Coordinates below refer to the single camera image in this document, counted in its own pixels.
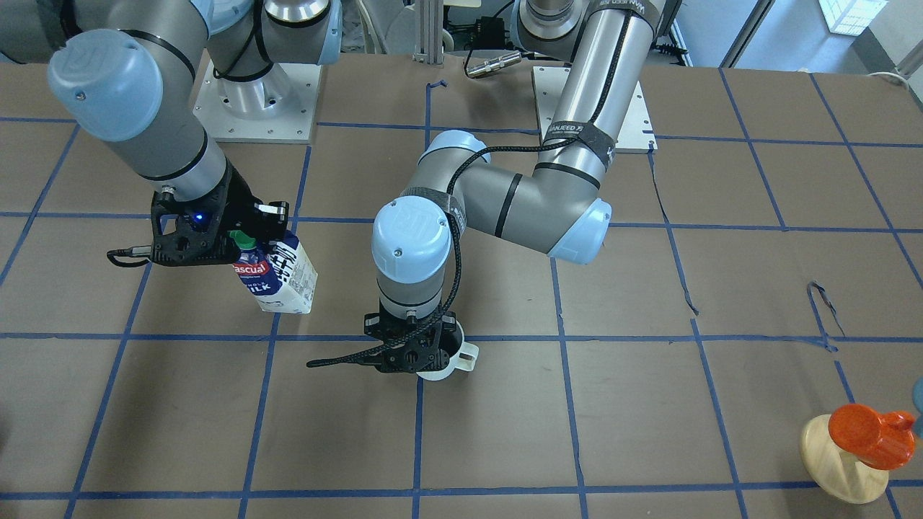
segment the velcro strap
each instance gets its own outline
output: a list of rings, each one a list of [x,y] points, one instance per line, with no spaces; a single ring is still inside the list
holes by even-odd
[[[551,139],[576,139],[592,151],[605,169],[609,169],[616,153],[616,142],[603,130],[589,123],[557,121],[548,127],[545,142]]]
[[[587,9],[587,13],[591,15],[603,9],[631,11],[643,18],[655,33],[657,32],[657,27],[660,26],[660,9],[651,0],[593,0],[590,2],[590,8]]]

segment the floor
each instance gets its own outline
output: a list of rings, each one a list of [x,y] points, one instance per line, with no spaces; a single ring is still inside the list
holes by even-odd
[[[0,517],[923,517],[919,457],[852,506],[797,447],[923,375],[923,115],[877,78],[645,68],[659,151],[616,160],[593,264],[463,237],[474,372],[305,368],[370,345],[371,219],[439,131],[536,142],[529,74],[344,54],[310,147],[223,145],[295,207],[297,317],[230,267],[111,266],[149,239],[146,183],[42,66],[0,66]]]
[[[721,65],[755,5],[754,0],[684,0],[677,23],[693,65]],[[854,39],[828,31],[817,0],[776,0],[737,68],[866,74],[851,48]]]

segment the white cable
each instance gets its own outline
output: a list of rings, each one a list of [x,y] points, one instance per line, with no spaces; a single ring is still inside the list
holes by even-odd
[[[904,84],[904,88],[906,88],[907,91],[910,91],[910,83],[907,81],[907,78],[905,78],[904,76],[901,76],[900,74],[894,74],[893,72],[872,72],[871,74],[869,74],[869,76],[870,77],[880,76],[880,77],[888,78],[888,79],[896,79],[896,81],[891,81],[891,82],[895,84],[902,83]]]

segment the blue tape grid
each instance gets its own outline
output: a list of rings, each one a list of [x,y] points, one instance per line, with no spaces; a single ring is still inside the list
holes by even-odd
[[[760,170],[761,177],[763,179],[764,185],[767,189],[767,195],[769,196],[771,202],[773,203],[773,208],[776,210],[776,215],[779,219],[779,225],[720,225],[720,224],[690,224],[690,223],[612,223],[613,227],[640,227],[640,228],[684,228],[684,229],[721,229],[721,230],[761,230],[761,231],[803,231],[803,232],[840,232],[840,233],[889,233],[892,234],[897,241],[900,249],[905,255],[905,258],[910,266],[911,270],[917,277],[917,281],[923,286],[923,281],[920,280],[919,273],[916,269],[916,266],[913,264],[913,261],[909,258],[909,255],[906,252],[906,249],[900,239],[900,234],[923,234],[923,229],[898,229],[893,227],[893,224],[888,217],[881,201],[878,199],[877,194],[874,191],[868,177],[865,174],[864,169],[862,168],[855,152],[855,147],[886,147],[886,148],[923,148],[923,144],[898,144],[898,143],[883,143],[883,142],[850,142],[840,127],[838,121],[836,120],[833,110],[830,108],[830,105],[827,103],[827,100],[823,96],[820,86],[817,84],[816,79],[811,76],[811,79],[817,89],[821,100],[823,101],[825,107],[828,110],[831,118],[837,126],[841,136],[843,137],[843,142],[832,142],[832,141],[809,141],[809,140],[781,140],[781,139],[752,139],[749,136],[749,132],[746,129],[746,126],[743,122],[742,114],[737,108],[736,102],[733,98],[733,93],[731,92],[729,85],[727,84],[724,72],[720,72],[725,83],[725,88],[729,98],[731,99],[732,106],[735,109],[735,113],[738,118],[738,122],[741,125],[741,129],[744,132],[745,139],[734,139],[734,138],[710,138],[710,137],[697,137],[697,136],[670,136],[670,135],[658,135],[660,139],[691,139],[691,140],[716,140],[716,141],[733,141],[733,142],[747,142],[750,146],[751,153],[754,157],[754,162],[757,164],[758,169]],[[384,128],[384,129],[412,129],[412,130],[424,130],[426,133],[426,145],[429,143],[429,132],[430,130],[447,130],[447,129],[463,129],[470,132],[476,133],[522,133],[529,135],[537,135],[538,131],[534,128],[468,128],[468,127],[434,127],[430,125],[430,99],[429,99],[429,88],[427,88],[427,104],[426,104],[426,125],[424,126],[414,126],[414,125],[368,125],[368,124],[355,124],[355,123],[318,123],[319,126],[327,127],[364,127],[364,128]],[[76,121],[71,119],[49,119],[49,118],[31,118],[31,117],[0,117],[0,122],[28,122],[28,123],[52,123],[52,124],[74,124],[75,129],[72,133],[70,139],[68,140],[65,150],[62,152],[61,157],[58,161],[58,164],[54,168],[52,175],[50,176],[48,182],[46,183],[44,189],[42,190],[39,199],[36,201],[35,206],[32,211],[29,213],[21,211],[0,211],[0,217],[17,217],[27,218],[27,223],[24,226],[23,232],[21,233],[19,240],[14,247],[14,252],[11,254],[8,259],[6,266],[2,273],[0,273],[0,284],[5,280],[8,272],[13,264],[13,261],[18,254],[19,249],[22,246],[22,243],[25,241],[26,236],[30,230],[31,224],[34,222],[35,218],[115,218],[115,219],[147,219],[147,214],[113,214],[113,213],[65,213],[65,212],[40,212],[42,202],[47,195],[48,190],[50,189],[54,179],[57,176],[57,173],[60,171],[60,167],[69,151],[71,145],[73,144],[74,138],[77,135],[78,127],[76,126]],[[761,163],[759,156],[757,155],[755,148],[753,148],[753,143],[779,143],[779,144],[801,144],[801,145],[822,145],[822,146],[846,146],[854,161],[856,162],[857,169],[863,177],[863,180],[866,182],[866,186],[869,189],[872,197],[875,199],[876,204],[879,207],[879,210],[882,213],[882,216],[887,223],[887,228],[840,228],[840,227],[791,227],[785,225],[785,221],[782,218],[781,212],[778,211],[777,204],[774,200],[774,195],[772,193],[771,187],[769,186],[768,179],[765,176],[765,173],[762,171]],[[293,228],[297,225],[298,222],[311,222],[311,223],[371,223],[372,219],[370,218],[318,218],[318,217],[299,217],[299,209],[301,204],[302,195],[305,189],[306,175],[307,175],[307,165],[310,157],[310,148],[307,149],[306,158],[305,158],[305,167],[302,172],[301,184],[299,186],[298,199],[296,202],[296,207],[294,211],[294,223]],[[678,253],[674,250],[675,260],[677,263],[677,270],[682,276],[682,266],[679,261]],[[246,516],[246,503],[250,499],[274,499],[274,498],[333,498],[333,497],[411,497],[414,498],[414,519],[418,517],[419,514],[419,498],[421,496],[450,496],[450,495],[520,495],[520,494],[577,494],[581,497],[581,514],[583,517],[587,517],[587,509],[585,504],[585,496],[592,493],[632,493],[632,492],[687,492],[687,491],[734,491],[738,497],[738,504],[741,507],[741,515],[743,517],[747,516],[746,504],[742,499],[741,492],[743,490],[766,490],[766,489],[809,489],[815,488],[816,485],[810,481],[791,481],[791,482],[761,482],[761,483],[741,483],[736,477],[736,467],[734,465],[733,453],[731,451],[729,440],[726,436],[726,431],[723,426],[724,420],[721,415],[720,402],[717,398],[717,392],[713,386],[713,380],[710,377],[710,368],[707,364],[707,355],[704,353],[704,343],[713,342],[713,341],[801,341],[816,344],[821,347],[833,348],[830,345],[830,340],[836,342],[856,342],[856,343],[869,343],[869,342],[883,342],[883,343],[907,343],[907,344],[923,344],[923,337],[835,337],[828,335],[825,330],[822,328],[822,322],[820,321],[820,316],[817,313],[816,305],[812,303],[812,310],[815,312],[816,319],[818,320],[819,329],[821,335],[818,337],[811,336],[763,336],[763,335],[701,335],[698,331],[698,325],[695,320],[691,321],[693,334],[687,336],[579,336],[572,335],[568,336],[564,332],[563,320],[560,318],[560,293],[559,286],[557,282],[557,265],[552,260],[551,268],[553,272],[553,287],[556,293],[556,306],[558,310],[558,335],[557,336],[542,336],[542,335],[494,335],[494,336],[472,336],[472,340],[480,342],[490,342],[490,341],[558,341],[561,344],[561,354],[562,354],[562,366],[564,369],[564,377],[566,384],[566,394],[568,399],[569,406],[569,419],[571,427],[571,436],[574,447],[574,460],[575,460],[575,469],[578,477],[578,485],[576,487],[553,487],[553,488],[501,488],[501,489],[421,489],[420,488],[420,457],[421,457],[421,443],[422,443],[422,413],[423,413],[423,391],[424,384],[420,380],[417,386],[417,417],[416,417],[416,431],[414,439],[414,487],[412,489],[335,489],[335,490],[251,490],[250,485],[252,483],[253,470],[255,466],[256,454],[258,451],[258,442],[259,434],[261,430],[262,417],[265,412],[265,403],[268,396],[268,388],[271,375],[272,367],[272,358],[273,358],[273,347],[277,341],[357,341],[357,340],[368,340],[364,336],[328,336],[328,335],[279,335],[278,334],[278,316],[273,322],[272,332],[270,336],[265,335],[198,335],[198,334],[133,334],[131,333],[131,326],[134,322],[134,318],[137,316],[138,305],[140,299],[143,295],[144,288],[146,286],[147,280],[150,275],[150,266],[145,269],[144,274],[142,275],[141,282],[138,286],[138,291],[136,293],[135,301],[131,312],[129,314],[128,322],[126,323],[125,331],[122,334],[118,333],[0,333],[0,339],[3,338],[20,338],[20,339],[41,339],[48,337],[56,337],[62,339],[91,339],[91,340],[101,340],[101,339],[120,339],[120,346],[116,353],[116,357],[113,363],[113,368],[110,372],[110,378],[107,382],[106,390],[103,394],[101,405],[98,411],[96,421],[94,422],[93,431],[90,434],[90,439],[88,440],[87,449],[84,454],[84,458],[81,463],[80,471],[78,472],[78,478],[75,482],[74,488],[70,492],[4,492],[0,493],[0,500],[11,500],[11,501],[33,501],[33,500],[68,500],[68,507],[66,512],[66,518],[70,517],[73,513],[74,505],[77,500],[108,500],[108,499],[234,499],[241,501],[239,517]],[[248,459],[246,479],[244,487],[241,491],[205,491],[205,492],[183,492],[183,491],[164,491],[164,492],[86,492],[82,491],[80,488],[82,486],[83,478],[86,476],[86,470],[90,464],[90,458],[92,456],[92,451],[95,446],[96,438],[99,434],[99,429],[102,424],[102,419],[105,415],[105,408],[108,405],[109,397],[111,396],[112,389],[114,386],[114,381],[117,375],[118,368],[121,363],[122,355],[125,350],[125,345],[130,340],[178,340],[178,341],[253,341],[253,342],[264,342],[270,341],[270,350],[267,355],[267,364],[264,374],[263,385],[261,388],[260,401],[258,406],[257,419],[254,426],[254,436],[251,442],[251,452]],[[725,453],[728,457],[728,463],[732,474],[732,479],[734,480],[731,484],[726,483],[715,483],[715,484],[704,484],[704,485],[639,485],[639,486],[586,486],[582,481],[582,473],[580,470],[580,451],[579,451],[579,439],[577,436],[576,429],[576,420],[573,414],[573,402],[572,402],[572,391],[570,388],[570,377],[569,377],[569,365],[567,362],[567,349],[566,342],[578,342],[578,341],[609,341],[609,342],[623,342],[623,341],[643,341],[643,342],[661,342],[661,341],[674,341],[674,342],[696,342],[700,347],[701,358],[703,362],[703,369],[706,372],[706,379],[709,381],[710,392],[713,397],[713,405],[715,407],[716,418],[718,419],[719,429],[722,432],[723,442],[725,443]],[[845,372],[842,365],[839,361],[834,361],[837,372],[840,376],[841,382],[844,385],[844,389],[847,394],[847,398],[850,401],[853,401],[853,395],[849,388],[848,381],[845,377]],[[923,487],[923,480],[920,479],[896,479],[891,482],[890,487],[903,487],[903,488],[921,488]],[[900,519],[901,515],[897,509],[896,501],[894,500],[893,494],[888,490],[888,500],[892,506],[895,518]]]

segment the white mounting plate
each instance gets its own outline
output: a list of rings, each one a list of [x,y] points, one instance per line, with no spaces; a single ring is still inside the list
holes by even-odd
[[[543,137],[548,130],[548,125],[551,124],[552,117],[555,116],[557,100],[561,97],[569,73],[569,67],[534,66],[532,68],[535,108],[538,112],[538,124],[542,129]],[[647,153],[652,145],[654,151],[657,151],[657,139],[653,136],[651,117],[647,113],[647,102],[641,92],[641,84],[638,83],[635,86],[629,110],[625,115],[625,122],[618,132],[616,153]]]
[[[209,135],[219,142],[266,142],[275,144],[308,144],[314,127],[318,105],[320,69],[318,65],[283,63],[282,69],[293,83],[299,103],[289,112],[271,119],[250,120],[232,115],[223,105],[218,81],[212,76],[214,65],[209,62],[205,80],[198,91],[193,114]]]

